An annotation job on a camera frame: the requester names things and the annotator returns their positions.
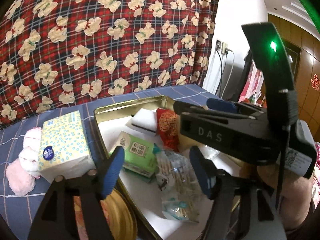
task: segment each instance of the blue polka dot tissue box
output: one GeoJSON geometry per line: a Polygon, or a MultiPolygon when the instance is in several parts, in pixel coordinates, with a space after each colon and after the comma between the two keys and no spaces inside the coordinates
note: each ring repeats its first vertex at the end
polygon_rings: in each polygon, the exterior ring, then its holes
{"type": "Polygon", "coordinates": [[[52,183],[58,175],[71,179],[90,169],[95,169],[95,165],[84,136],[80,112],[44,122],[38,154],[40,174],[52,183]]]}

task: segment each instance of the green led light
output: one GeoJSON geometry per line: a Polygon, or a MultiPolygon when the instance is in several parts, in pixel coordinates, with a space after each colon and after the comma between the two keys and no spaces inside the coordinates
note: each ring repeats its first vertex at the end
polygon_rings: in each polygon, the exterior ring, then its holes
{"type": "Polygon", "coordinates": [[[270,43],[270,47],[271,47],[271,49],[273,49],[274,50],[274,52],[276,52],[277,50],[277,44],[274,42],[274,41],[272,41],[271,43],[270,43]]]}

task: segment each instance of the wooden cabinet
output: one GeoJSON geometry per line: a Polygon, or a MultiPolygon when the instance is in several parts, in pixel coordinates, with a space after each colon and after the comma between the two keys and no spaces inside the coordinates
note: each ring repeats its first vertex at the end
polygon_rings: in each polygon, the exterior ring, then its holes
{"type": "Polygon", "coordinates": [[[276,26],[282,39],[301,48],[295,78],[299,118],[307,122],[314,140],[320,142],[320,86],[312,82],[315,75],[320,79],[320,41],[284,19],[268,15],[268,20],[276,26]]]}

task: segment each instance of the electrical cord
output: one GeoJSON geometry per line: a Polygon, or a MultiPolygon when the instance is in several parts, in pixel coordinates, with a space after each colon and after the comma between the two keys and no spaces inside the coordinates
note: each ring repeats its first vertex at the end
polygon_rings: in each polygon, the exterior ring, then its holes
{"type": "Polygon", "coordinates": [[[279,167],[278,185],[277,185],[277,192],[276,192],[276,210],[278,210],[279,208],[280,193],[282,191],[284,167],[285,167],[285,155],[288,150],[289,141],[290,141],[290,125],[284,127],[283,133],[284,133],[284,140],[283,140],[283,145],[280,153],[280,167],[279,167]]]}
{"type": "Polygon", "coordinates": [[[227,50],[230,51],[230,52],[232,52],[232,54],[233,54],[233,61],[232,61],[231,70],[230,70],[230,73],[229,73],[229,76],[228,76],[228,80],[227,80],[227,82],[226,82],[226,85],[224,86],[224,89],[223,89],[223,92],[222,92],[222,95],[221,95],[220,98],[223,97],[223,94],[224,94],[224,92],[226,91],[227,85],[228,85],[228,83],[229,83],[229,80],[230,80],[230,77],[231,77],[231,74],[232,74],[233,66],[234,66],[234,64],[235,64],[235,53],[234,53],[231,49],[227,49],[227,50]]]}
{"type": "MultiPolygon", "coordinates": [[[[226,60],[224,62],[224,67],[223,67],[223,70],[222,70],[222,76],[224,74],[224,71],[226,70],[227,58],[228,58],[228,51],[226,50],[226,60]]],[[[222,85],[221,83],[222,83],[222,80],[219,81],[219,85],[218,85],[218,88],[220,88],[219,97],[220,97],[220,94],[221,94],[221,85],[222,85]]]]}
{"type": "MultiPolygon", "coordinates": [[[[219,59],[220,59],[220,67],[221,67],[220,83],[222,83],[222,59],[221,59],[220,53],[219,53],[219,51],[217,49],[216,49],[216,52],[218,53],[218,56],[219,56],[219,59]]],[[[217,87],[215,95],[217,95],[218,90],[219,90],[219,86],[217,87]]]]}

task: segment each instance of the human hand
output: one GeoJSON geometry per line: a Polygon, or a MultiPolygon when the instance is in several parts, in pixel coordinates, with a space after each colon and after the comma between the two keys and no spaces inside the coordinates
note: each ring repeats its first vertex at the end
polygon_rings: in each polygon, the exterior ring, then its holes
{"type": "MultiPolygon", "coordinates": [[[[253,166],[245,163],[241,168],[243,178],[260,177],[268,186],[276,189],[278,184],[279,166],[253,166]]],[[[308,215],[312,198],[313,177],[306,179],[285,170],[281,196],[280,218],[286,231],[299,227],[308,215]]]]}

